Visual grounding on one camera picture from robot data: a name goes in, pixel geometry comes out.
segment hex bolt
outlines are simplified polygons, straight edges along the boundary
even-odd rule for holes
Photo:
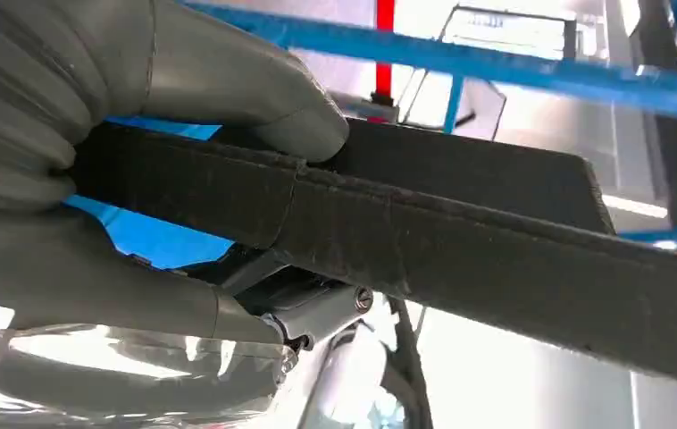
[[[361,314],[367,313],[372,307],[372,290],[367,288],[357,288],[355,294],[355,308]]]

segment gray glove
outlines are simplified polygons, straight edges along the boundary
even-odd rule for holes
[[[0,208],[69,196],[51,171],[108,114],[252,127],[310,161],[348,133],[296,57],[171,0],[0,0]]]
[[[98,323],[278,341],[206,283],[121,257],[60,202],[106,115],[248,126],[322,161],[348,127],[294,56],[170,0],[0,0],[0,306],[18,328]]]

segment black cable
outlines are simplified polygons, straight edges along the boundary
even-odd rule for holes
[[[399,322],[395,328],[397,332],[397,351],[390,354],[387,366],[392,366],[398,371],[399,375],[406,380],[412,391],[414,391],[417,401],[417,417],[410,420],[410,429],[431,429],[433,421],[430,416],[430,403],[428,401],[428,388],[425,377],[422,373],[422,364],[420,354],[417,351],[417,339],[410,322],[409,311],[403,299],[389,297],[391,312],[399,316]]]

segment red pole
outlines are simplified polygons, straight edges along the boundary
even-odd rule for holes
[[[378,0],[375,9],[375,25],[378,31],[394,30],[395,2],[396,0]],[[375,94],[391,99],[391,64],[376,64]]]

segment finger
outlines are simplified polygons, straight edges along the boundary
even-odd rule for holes
[[[295,56],[171,0],[52,2],[107,81],[113,114],[251,127],[310,161],[348,126]]]

